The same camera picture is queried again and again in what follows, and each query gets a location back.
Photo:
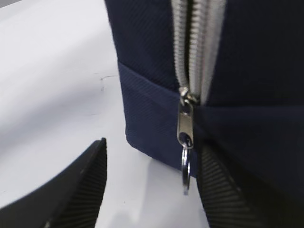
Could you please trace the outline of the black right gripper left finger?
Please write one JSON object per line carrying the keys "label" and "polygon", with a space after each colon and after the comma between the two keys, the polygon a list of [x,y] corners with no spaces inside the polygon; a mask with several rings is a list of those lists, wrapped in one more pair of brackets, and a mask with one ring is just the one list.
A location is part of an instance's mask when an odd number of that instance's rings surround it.
{"label": "black right gripper left finger", "polygon": [[1,208],[2,228],[94,228],[107,181],[106,139],[94,141],[53,179]]}

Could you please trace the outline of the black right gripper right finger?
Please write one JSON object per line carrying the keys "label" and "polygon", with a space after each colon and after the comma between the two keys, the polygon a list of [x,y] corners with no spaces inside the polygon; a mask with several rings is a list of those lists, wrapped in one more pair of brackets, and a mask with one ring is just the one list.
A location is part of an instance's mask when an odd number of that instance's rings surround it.
{"label": "black right gripper right finger", "polygon": [[197,186],[211,228],[302,228],[304,205],[284,195],[204,141]]}

